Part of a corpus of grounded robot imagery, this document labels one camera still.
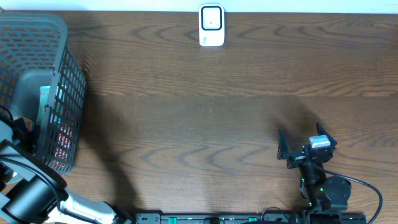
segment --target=white rectangular device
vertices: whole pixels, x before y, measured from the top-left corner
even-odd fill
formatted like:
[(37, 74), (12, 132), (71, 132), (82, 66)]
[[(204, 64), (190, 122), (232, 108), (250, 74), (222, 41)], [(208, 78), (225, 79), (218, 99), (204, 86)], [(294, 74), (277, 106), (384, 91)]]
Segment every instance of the white rectangular device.
[(224, 8), (219, 4), (205, 4), (199, 8), (199, 44), (221, 46), (224, 44)]

